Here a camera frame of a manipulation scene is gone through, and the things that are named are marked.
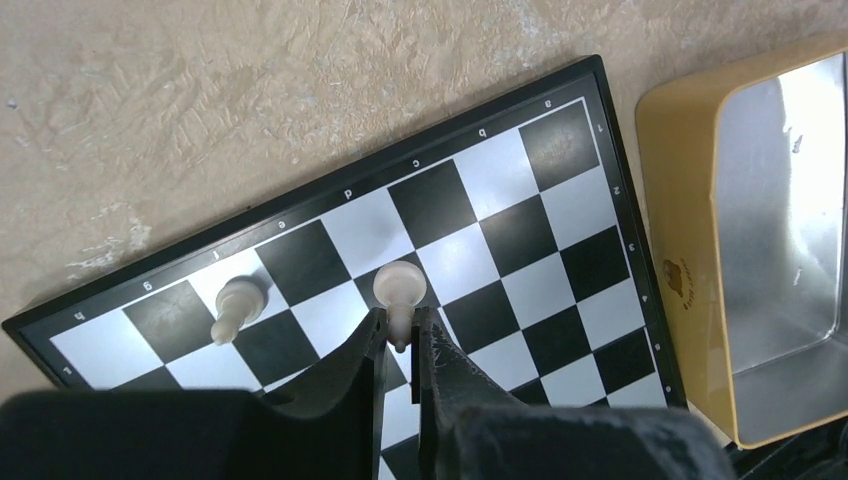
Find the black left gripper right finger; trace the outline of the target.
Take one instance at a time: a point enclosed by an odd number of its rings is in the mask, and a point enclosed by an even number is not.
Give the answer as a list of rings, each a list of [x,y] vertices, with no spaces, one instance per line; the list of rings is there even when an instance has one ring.
[[[488,411],[526,404],[500,387],[452,340],[439,312],[412,321],[413,401],[420,405],[418,462],[423,479],[506,479]]]

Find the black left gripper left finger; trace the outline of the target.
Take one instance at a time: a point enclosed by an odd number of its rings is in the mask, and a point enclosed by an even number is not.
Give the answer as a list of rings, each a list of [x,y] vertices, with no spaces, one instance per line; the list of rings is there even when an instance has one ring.
[[[353,333],[262,396],[282,416],[268,471],[279,479],[375,479],[387,367],[387,314],[371,309]]]

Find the white chess pawn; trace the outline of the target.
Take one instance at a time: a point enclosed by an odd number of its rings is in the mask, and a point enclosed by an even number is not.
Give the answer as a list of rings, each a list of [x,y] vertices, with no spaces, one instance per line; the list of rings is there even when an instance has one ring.
[[[415,307],[428,290],[422,270],[407,261],[393,261],[381,267],[374,278],[373,293],[387,313],[388,342],[397,353],[412,343]]]

